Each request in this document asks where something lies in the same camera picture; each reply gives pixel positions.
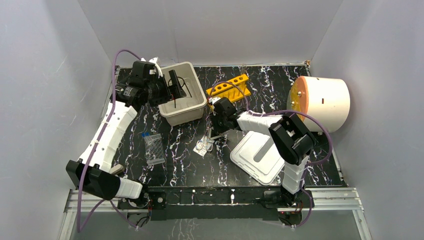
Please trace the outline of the black wire ring stand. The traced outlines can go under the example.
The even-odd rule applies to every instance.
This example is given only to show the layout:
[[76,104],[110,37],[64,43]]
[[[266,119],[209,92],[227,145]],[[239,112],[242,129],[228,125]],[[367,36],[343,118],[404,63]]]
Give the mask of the black wire ring stand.
[[185,98],[187,97],[187,93],[189,94],[189,96],[192,98],[192,94],[185,82],[185,79],[177,76],[178,80],[182,80],[182,84],[178,81],[178,84],[175,86],[173,84],[173,80],[169,79],[168,80],[168,86],[170,87],[170,92],[171,92],[171,96],[174,102],[174,108],[177,108],[177,103],[176,103],[176,99],[180,99],[180,98]]

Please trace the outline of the clay pipe triangle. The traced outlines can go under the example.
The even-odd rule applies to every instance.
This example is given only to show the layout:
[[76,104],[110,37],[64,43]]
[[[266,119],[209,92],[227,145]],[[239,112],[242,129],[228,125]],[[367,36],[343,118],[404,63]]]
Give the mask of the clay pipe triangle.
[[227,137],[227,134],[215,134],[213,132],[209,132],[207,141],[213,142],[213,141],[216,141],[217,139],[222,138],[222,137]]

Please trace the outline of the long glass test tube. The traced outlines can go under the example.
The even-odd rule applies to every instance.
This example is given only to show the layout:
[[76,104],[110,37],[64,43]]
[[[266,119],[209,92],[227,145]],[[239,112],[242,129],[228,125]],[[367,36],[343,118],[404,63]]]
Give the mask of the long glass test tube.
[[241,69],[240,69],[240,74],[241,74],[241,75],[246,74],[246,69],[247,69],[247,65],[246,65],[246,64],[243,64],[243,65],[241,66]]

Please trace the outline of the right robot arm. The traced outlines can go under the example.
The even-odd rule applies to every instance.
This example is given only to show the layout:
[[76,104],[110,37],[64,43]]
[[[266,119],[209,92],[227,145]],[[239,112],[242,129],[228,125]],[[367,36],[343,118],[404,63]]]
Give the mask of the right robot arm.
[[283,172],[280,193],[264,193],[263,204],[295,207],[302,199],[304,173],[316,139],[296,113],[263,116],[237,109],[226,97],[214,97],[212,126],[216,134],[246,131],[230,160],[261,185]]

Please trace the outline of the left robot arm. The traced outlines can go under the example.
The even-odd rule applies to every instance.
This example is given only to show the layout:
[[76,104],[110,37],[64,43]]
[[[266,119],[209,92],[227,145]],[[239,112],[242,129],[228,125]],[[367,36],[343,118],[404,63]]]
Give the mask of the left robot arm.
[[70,160],[66,172],[81,195],[103,200],[129,199],[137,208],[149,203],[143,184],[110,172],[118,146],[141,107],[166,104],[186,97],[175,70],[163,72],[151,61],[135,61],[129,76],[113,81],[111,101],[99,128],[78,160]]

